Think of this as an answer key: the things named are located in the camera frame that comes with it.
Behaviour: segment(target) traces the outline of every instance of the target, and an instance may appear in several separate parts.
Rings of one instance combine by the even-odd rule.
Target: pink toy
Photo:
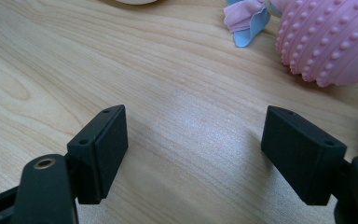
[[[292,73],[321,87],[358,82],[358,0],[245,0],[230,12],[249,1],[282,14],[276,50]],[[232,14],[228,27],[246,27],[244,17],[235,20]]]

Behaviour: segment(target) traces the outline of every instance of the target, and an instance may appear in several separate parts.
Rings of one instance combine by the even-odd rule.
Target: fabric ribbon
[[[234,33],[236,46],[246,47],[269,23],[264,0],[227,0],[227,4],[225,24]]]

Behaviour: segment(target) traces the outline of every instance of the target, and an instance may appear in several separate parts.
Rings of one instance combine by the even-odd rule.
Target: light blue object
[[[240,2],[241,0],[227,0],[229,6]],[[250,44],[250,42],[266,27],[269,23],[271,15],[263,6],[260,11],[256,12],[250,22],[250,26],[246,30],[234,32],[234,42],[237,47],[243,48]]]

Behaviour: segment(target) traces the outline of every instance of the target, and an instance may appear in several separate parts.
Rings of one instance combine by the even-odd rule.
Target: beige round object
[[[157,0],[117,0],[117,1],[125,4],[131,4],[131,5],[142,5],[151,2],[156,2]]]

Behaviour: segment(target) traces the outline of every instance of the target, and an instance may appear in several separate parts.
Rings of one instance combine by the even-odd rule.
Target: light wood surface
[[[127,108],[130,147],[81,223],[334,223],[260,151],[268,105],[296,111],[358,156],[358,85],[321,89],[275,51],[278,21],[235,48],[224,0],[0,0],[0,192],[99,111]]]

